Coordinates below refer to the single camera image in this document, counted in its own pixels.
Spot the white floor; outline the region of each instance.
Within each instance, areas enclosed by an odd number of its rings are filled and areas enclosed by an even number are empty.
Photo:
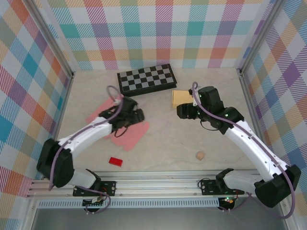
[[[85,119],[107,98],[106,86],[118,86],[118,70],[77,71],[74,79],[59,138],[68,136],[86,125]],[[225,107],[235,107],[249,122],[241,85],[236,70],[173,69],[177,89],[191,88],[193,81],[201,87],[218,89]],[[133,97],[150,123],[148,132],[131,151],[124,151],[111,140],[101,139],[83,151],[75,168],[92,171],[177,171],[223,170],[226,168],[255,169],[243,152],[218,131],[207,131],[199,120],[179,119],[172,109],[172,90]],[[199,161],[195,155],[206,155]],[[123,160],[122,167],[109,164],[110,157]]]

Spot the purple cable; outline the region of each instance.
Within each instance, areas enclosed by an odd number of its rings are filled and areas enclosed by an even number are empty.
[[[294,193],[294,188],[292,186],[292,183],[290,181],[290,178],[288,177],[288,175],[286,174],[286,172],[283,170],[283,168],[278,164],[278,162],[275,160],[275,158],[267,151],[267,149],[256,139],[254,138],[247,130],[245,130],[243,127],[241,127],[240,125],[236,124],[233,121],[227,120],[223,117],[219,117],[216,116],[212,113],[210,113],[209,111],[207,111],[200,103],[200,101],[197,99],[196,97],[196,89],[198,87],[198,83],[197,82],[193,82],[192,84],[192,93],[193,93],[193,98],[195,99],[195,102],[197,103],[197,105],[199,106],[199,108],[202,109],[202,111],[204,111],[206,114],[208,114],[209,116],[221,120],[221,121],[225,121],[228,122],[230,124],[232,124],[233,126],[236,126],[237,128],[239,128],[240,130],[242,130],[245,134],[247,134],[253,141],[256,142],[256,144],[268,155],[268,157],[275,163],[275,165],[277,165],[278,169],[282,172],[282,174],[284,175],[286,181],[288,182],[288,185],[290,187],[290,191],[291,191],[291,198],[292,198],[292,204],[291,204],[291,208],[290,211],[287,215],[281,217],[281,216],[277,216],[275,213],[271,212],[270,210],[268,210],[267,208],[265,210],[267,210],[272,216],[278,218],[278,219],[287,219],[290,216],[292,216],[294,209],[295,209],[295,193]]]
[[[108,85],[108,86],[106,87],[106,90],[107,90],[108,93],[110,93],[109,88],[115,89],[115,90],[117,91],[117,93],[118,93],[119,95],[121,95],[121,94],[120,94],[120,91],[119,91],[116,87],[114,87],[114,86],[112,86],[112,85]],[[80,135],[80,134],[83,133],[84,131],[86,131],[86,130],[88,130],[88,129],[90,129],[90,128],[93,128],[93,127],[102,125],[102,124],[104,124],[104,123],[106,123],[106,122],[112,120],[114,117],[116,117],[116,116],[120,113],[122,107],[123,107],[123,100],[120,101],[119,106],[118,106],[118,109],[116,110],[116,112],[115,112],[110,118],[108,118],[107,120],[104,120],[104,121],[102,121],[102,122],[96,123],[96,124],[93,125],[93,126],[87,126],[87,127],[83,128],[83,129],[81,129],[79,132],[77,132],[77,133],[74,134],[71,138],[69,138],[69,139],[59,148],[59,150],[57,151],[56,155],[55,155],[54,158],[53,158],[53,162],[52,162],[52,165],[51,165],[50,180],[49,180],[49,191],[53,188],[54,168],[55,168],[55,166],[56,166],[57,158],[59,157],[59,153],[60,153],[60,152],[62,151],[62,149],[68,144],[68,142],[69,142],[69,141],[72,141],[75,137],[77,137],[78,135]]]
[[[110,206],[110,204],[111,204],[111,197],[110,197],[107,193],[103,193],[103,192],[96,191],[96,190],[89,189],[89,188],[84,188],[84,187],[82,187],[82,186],[78,186],[78,188],[81,188],[81,189],[86,190],[86,191],[89,191],[89,192],[98,193],[98,194],[104,195],[104,196],[106,196],[107,198],[109,198],[109,203],[108,203],[105,207],[99,209],[99,210],[96,211],[96,212],[90,212],[90,211],[87,209],[88,205],[86,205],[86,206],[85,206],[85,211],[86,211],[86,212],[92,213],[92,214],[98,214],[98,213],[101,213],[101,212],[105,211],[105,210]]]

